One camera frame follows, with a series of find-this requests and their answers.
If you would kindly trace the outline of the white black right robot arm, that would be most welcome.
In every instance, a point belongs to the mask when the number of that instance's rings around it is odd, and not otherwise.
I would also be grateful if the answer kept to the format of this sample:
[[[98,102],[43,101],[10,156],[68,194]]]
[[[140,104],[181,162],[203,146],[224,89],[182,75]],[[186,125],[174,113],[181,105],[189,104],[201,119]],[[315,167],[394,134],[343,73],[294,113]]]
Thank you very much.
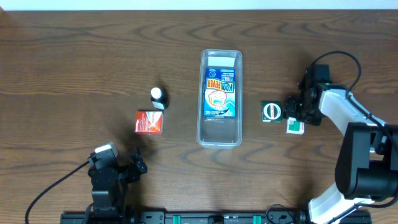
[[[314,126],[329,118],[343,135],[335,181],[308,202],[308,223],[340,223],[361,207],[397,203],[397,126],[373,116],[343,85],[301,85],[284,116]]]

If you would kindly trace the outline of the blue Kool Fever box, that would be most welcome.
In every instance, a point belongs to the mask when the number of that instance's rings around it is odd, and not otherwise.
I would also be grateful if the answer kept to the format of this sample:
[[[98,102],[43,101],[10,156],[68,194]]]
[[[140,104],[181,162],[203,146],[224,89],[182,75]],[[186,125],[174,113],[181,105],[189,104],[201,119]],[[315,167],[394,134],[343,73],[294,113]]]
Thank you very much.
[[[236,73],[233,68],[207,68],[203,115],[206,118],[236,116]]]

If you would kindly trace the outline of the red orange Panadol box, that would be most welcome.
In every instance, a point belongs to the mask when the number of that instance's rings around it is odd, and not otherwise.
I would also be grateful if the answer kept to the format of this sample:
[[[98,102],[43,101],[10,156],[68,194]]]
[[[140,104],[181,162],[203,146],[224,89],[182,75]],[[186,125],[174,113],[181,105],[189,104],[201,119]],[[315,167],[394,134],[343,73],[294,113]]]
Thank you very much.
[[[137,111],[135,133],[163,134],[164,114],[162,111]]]

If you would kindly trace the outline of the clear plastic container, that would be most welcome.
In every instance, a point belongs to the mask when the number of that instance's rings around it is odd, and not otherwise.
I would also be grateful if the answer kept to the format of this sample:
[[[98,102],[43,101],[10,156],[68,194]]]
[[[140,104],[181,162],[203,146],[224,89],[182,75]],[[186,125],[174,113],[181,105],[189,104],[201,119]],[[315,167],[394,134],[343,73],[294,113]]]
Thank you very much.
[[[236,116],[206,118],[203,115],[207,68],[233,68],[236,73]],[[232,149],[243,139],[243,55],[238,50],[206,49],[201,53],[198,92],[197,141],[204,148]]]

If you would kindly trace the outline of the green Zam-Buk box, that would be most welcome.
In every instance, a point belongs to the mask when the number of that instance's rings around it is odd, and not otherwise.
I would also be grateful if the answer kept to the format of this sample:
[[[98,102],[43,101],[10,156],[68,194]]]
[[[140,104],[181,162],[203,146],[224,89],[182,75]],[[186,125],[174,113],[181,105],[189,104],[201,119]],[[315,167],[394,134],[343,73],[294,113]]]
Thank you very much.
[[[263,101],[261,103],[262,122],[263,123],[281,123],[282,104],[278,101]]]

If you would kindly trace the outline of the dark bottle white cap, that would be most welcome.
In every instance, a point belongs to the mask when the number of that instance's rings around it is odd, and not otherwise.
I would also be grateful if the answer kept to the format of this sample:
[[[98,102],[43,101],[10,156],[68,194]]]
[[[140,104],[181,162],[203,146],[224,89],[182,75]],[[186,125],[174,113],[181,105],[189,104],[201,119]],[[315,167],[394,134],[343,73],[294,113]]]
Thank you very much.
[[[151,101],[155,108],[159,110],[166,110],[169,107],[167,96],[159,87],[153,87],[150,91]]]

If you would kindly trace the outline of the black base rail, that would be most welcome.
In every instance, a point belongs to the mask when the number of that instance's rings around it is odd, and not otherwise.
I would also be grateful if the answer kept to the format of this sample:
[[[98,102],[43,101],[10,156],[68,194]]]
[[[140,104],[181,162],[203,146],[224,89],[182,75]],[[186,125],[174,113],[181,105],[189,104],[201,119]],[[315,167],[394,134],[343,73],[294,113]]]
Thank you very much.
[[[290,216],[282,210],[273,210],[269,212],[268,218],[265,213],[165,213],[165,212],[142,212],[139,217],[133,217],[130,220],[95,218],[91,215],[85,222],[85,214],[63,214],[60,217],[60,223],[80,224],[80,223],[143,223],[143,224],[265,224],[265,223],[312,223],[306,221],[305,215],[293,214]],[[372,224],[369,212],[357,211],[344,217],[339,223],[345,224]]]

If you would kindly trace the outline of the white green Panadol box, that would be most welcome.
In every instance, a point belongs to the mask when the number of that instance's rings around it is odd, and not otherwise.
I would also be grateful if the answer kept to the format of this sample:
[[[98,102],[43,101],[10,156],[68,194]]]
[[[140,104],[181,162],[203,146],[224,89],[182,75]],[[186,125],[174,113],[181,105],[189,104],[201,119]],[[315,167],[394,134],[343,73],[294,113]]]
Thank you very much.
[[[305,123],[297,121],[295,118],[287,118],[287,134],[302,135],[305,132]]]

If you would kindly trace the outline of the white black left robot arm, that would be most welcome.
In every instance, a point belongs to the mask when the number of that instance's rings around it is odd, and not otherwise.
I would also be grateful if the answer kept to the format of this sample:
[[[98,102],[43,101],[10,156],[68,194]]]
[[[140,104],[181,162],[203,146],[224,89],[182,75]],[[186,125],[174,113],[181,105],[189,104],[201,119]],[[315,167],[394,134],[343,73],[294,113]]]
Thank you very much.
[[[88,158],[95,218],[126,218],[128,185],[140,180],[147,166],[139,150],[131,153],[131,163],[121,166],[112,149],[94,152]]]

